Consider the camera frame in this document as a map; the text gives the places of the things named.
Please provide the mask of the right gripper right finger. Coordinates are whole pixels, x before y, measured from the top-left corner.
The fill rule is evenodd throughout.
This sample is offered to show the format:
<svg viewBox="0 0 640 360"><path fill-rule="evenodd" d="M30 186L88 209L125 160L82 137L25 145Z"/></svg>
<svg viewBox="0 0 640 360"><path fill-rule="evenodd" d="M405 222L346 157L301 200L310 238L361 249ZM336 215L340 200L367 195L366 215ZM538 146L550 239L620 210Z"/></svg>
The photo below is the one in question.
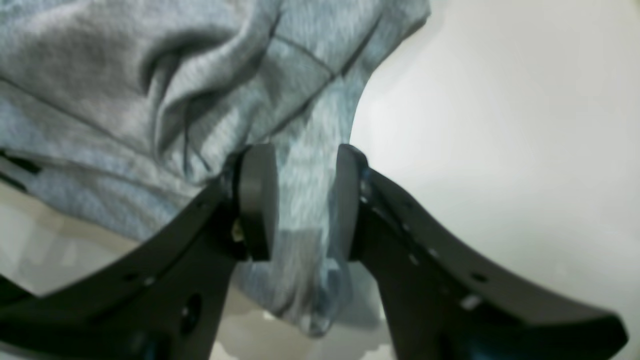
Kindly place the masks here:
<svg viewBox="0 0 640 360"><path fill-rule="evenodd" d="M399 360L610 360L626 346L617 313L481 255L352 145L336 193L341 251L375 279Z"/></svg>

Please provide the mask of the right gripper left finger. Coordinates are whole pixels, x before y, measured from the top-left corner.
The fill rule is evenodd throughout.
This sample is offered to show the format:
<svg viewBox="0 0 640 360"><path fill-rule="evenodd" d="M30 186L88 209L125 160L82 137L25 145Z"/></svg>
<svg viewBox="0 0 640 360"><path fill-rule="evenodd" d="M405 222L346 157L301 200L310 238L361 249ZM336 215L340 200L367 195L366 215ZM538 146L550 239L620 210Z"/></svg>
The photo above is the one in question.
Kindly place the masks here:
<svg viewBox="0 0 640 360"><path fill-rule="evenodd" d="M1 280L1 350L28 360L206 360L239 262L270 259L275 149L247 146L153 238L46 296Z"/></svg>

